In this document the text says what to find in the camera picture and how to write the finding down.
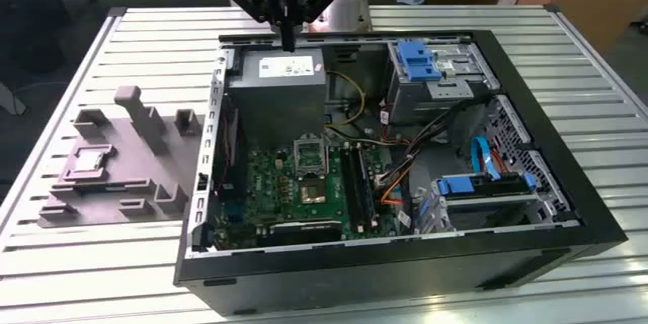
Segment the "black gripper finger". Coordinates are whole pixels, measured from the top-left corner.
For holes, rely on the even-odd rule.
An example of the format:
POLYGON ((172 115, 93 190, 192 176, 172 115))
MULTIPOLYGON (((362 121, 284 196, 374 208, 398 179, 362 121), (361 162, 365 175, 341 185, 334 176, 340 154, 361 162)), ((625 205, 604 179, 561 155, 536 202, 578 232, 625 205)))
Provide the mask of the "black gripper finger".
POLYGON ((268 22, 280 34, 281 47, 288 52, 288 0, 232 0, 258 22, 268 22))
POLYGON ((288 51, 296 47, 297 27, 312 23, 333 0, 288 0, 288 51))

